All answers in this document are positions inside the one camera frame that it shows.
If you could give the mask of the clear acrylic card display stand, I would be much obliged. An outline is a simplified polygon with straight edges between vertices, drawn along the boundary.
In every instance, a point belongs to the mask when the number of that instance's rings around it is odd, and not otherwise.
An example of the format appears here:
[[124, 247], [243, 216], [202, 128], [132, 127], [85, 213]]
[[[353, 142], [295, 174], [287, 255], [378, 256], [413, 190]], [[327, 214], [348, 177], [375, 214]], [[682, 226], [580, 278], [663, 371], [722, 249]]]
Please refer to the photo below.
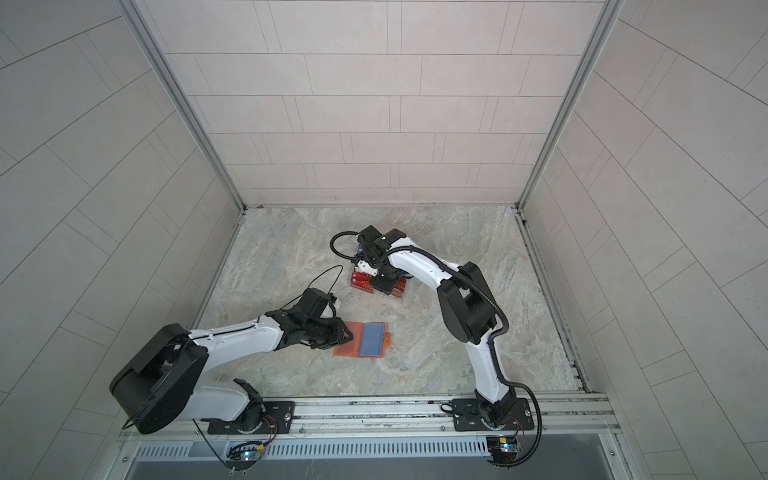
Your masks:
[[403, 270], [399, 270], [398, 272], [398, 278], [395, 278], [395, 274], [393, 272], [385, 272], [381, 273], [379, 272], [376, 275], [371, 275], [365, 267], [360, 267], [357, 264], [353, 266], [353, 271], [356, 272], [363, 272], [366, 274], [369, 274], [371, 276], [371, 285], [374, 287], [374, 292], [370, 294], [374, 294], [376, 292], [386, 294], [388, 296], [391, 296], [390, 293], [393, 290], [395, 284], [398, 282], [400, 278], [405, 278], [408, 282], [409, 279], [412, 278], [412, 276], [408, 273], [406, 273]]

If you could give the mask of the red VIP card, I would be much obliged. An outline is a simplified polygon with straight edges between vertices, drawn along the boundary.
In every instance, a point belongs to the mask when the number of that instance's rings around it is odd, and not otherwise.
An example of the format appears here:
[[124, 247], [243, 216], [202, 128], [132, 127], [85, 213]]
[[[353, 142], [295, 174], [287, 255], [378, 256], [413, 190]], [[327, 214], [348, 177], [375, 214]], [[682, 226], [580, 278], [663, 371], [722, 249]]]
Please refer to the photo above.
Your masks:
[[371, 276], [363, 272], [353, 271], [350, 276], [350, 286], [357, 290], [373, 293], [374, 287], [370, 283]]
[[395, 284], [390, 295], [394, 296], [395, 298], [401, 299], [405, 293], [406, 286], [407, 286], [407, 280], [405, 278], [400, 278], [398, 282]]

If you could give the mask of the orange card holder wallet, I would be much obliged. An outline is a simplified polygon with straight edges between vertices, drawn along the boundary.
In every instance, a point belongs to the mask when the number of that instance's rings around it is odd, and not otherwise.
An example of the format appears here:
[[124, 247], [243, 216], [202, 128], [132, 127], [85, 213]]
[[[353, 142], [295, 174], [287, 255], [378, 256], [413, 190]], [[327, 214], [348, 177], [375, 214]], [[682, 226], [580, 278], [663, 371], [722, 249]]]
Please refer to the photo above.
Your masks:
[[345, 326], [352, 339], [333, 349], [335, 357], [378, 359], [384, 356], [390, 346], [386, 323], [346, 322]]

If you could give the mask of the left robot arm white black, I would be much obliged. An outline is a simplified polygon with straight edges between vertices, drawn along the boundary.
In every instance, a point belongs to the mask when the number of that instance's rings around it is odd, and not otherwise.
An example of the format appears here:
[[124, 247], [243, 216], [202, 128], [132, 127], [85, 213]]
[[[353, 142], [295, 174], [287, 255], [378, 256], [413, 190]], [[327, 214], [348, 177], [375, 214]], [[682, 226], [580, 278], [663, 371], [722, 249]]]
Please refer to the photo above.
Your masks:
[[113, 378], [109, 391], [127, 414], [126, 427], [155, 433], [176, 420], [220, 422], [251, 433], [265, 422], [258, 391], [243, 379], [231, 385], [204, 382], [224, 364], [293, 345], [331, 349], [353, 340], [338, 317], [338, 299], [309, 287], [290, 307], [239, 324], [187, 330], [163, 326]]

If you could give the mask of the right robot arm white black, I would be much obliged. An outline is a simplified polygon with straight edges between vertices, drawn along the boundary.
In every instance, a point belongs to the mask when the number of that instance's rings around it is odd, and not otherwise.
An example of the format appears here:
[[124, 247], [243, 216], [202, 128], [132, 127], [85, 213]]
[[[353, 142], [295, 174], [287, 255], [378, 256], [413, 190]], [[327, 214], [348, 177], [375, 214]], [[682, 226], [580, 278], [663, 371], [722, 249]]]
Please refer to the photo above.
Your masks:
[[508, 423], [517, 397], [494, 340], [509, 323], [479, 267], [446, 262], [397, 229], [381, 233], [368, 226], [356, 238], [358, 252], [350, 261], [371, 276], [376, 290], [391, 293], [405, 272], [435, 291], [444, 325], [470, 358], [479, 416], [491, 428]]

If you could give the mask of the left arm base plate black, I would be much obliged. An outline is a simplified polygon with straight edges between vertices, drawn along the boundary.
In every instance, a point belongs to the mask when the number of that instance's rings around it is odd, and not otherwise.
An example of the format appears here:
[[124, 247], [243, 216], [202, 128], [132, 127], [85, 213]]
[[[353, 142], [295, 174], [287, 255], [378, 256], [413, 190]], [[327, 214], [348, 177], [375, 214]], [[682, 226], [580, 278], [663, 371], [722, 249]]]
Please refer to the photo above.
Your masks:
[[235, 420], [204, 419], [210, 435], [274, 435], [290, 432], [296, 404], [293, 401], [266, 401], [251, 406]]

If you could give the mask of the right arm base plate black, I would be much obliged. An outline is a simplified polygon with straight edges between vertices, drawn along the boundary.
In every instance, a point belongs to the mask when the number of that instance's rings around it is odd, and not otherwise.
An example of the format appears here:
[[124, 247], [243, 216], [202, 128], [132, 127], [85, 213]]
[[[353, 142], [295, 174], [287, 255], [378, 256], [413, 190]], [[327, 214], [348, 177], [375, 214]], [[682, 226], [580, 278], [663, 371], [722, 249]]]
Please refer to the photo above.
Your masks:
[[502, 399], [492, 404], [482, 397], [454, 398], [441, 405], [458, 432], [535, 429], [535, 411], [526, 398]]

